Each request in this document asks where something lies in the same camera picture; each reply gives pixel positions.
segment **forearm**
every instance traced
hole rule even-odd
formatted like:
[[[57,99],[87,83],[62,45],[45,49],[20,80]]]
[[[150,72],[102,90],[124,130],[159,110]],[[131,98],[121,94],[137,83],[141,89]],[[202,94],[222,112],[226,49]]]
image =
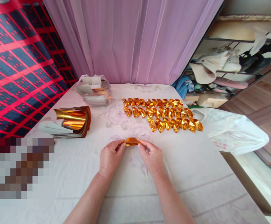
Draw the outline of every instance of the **forearm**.
[[[96,223],[100,206],[111,180],[111,178],[97,173],[64,224]]]
[[[169,178],[162,175],[154,177],[153,180],[158,192],[165,223],[194,224],[194,219],[181,201]]]

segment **clear plastic bag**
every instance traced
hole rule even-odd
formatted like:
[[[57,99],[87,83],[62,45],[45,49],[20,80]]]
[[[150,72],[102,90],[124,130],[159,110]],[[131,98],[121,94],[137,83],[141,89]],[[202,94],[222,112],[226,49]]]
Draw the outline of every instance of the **clear plastic bag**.
[[[75,91],[80,94],[89,106],[105,106],[111,101],[111,85],[103,75],[82,75]]]

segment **blue cloth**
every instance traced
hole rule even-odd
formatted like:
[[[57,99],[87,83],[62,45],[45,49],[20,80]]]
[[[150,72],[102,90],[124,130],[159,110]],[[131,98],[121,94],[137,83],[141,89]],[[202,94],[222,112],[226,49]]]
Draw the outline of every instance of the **blue cloth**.
[[[187,91],[192,92],[194,90],[194,84],[188,78],[188,76],[183,76],[183,77],[181,77],[180,81],[178,82],[176,90],[179,93],[179,95],[182,97],[182,99],[184,99],[186,97]]]

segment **white tablecloth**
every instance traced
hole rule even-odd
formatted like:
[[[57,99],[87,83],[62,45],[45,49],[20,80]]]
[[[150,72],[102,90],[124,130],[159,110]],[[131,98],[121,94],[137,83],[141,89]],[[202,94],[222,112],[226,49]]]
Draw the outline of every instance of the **white tablecloth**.
[[[166,172],[196,223],[268,223],[204,132],[174,133],[171,129],[153,133],[147,119],[126,117],[122,98],[180,99],[172,86],[112,84],[111,90],[109,105],[91,107],[86,138],[55,140],[54,155],[45,163],[38,184],[33,183],[33,192],[27,193],[39,201],[2,199],[13,206],[0,208],[0,223],[62,223],[98,171],[102,148],[128,137],[148,140],[162,149]],[[82,105],[85,102],[72,87],[53,108]],[[55,117],[51,109],[42,120]],[[26,137],[50,135],[36,125]],[[45,181],[49,180],[54,183],[48,185]],[[138,147],[125,149],[98,223],[163,223],[157,191]]]

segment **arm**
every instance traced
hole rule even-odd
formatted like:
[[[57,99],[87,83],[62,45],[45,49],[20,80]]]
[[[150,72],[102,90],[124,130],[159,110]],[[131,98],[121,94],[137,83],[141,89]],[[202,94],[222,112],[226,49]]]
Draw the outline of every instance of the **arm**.
[[[119,146],[123,141],[113,141],[101,151],[98,173],[64,224],[96,223],[104,195],[111,184],[126,146],[126,144]]]
[[[140,142],[143,145],[138,144],[139,150],[156,186],[165,223],[194,224],[194,219],[164,172],[161,149],[150,142]]]

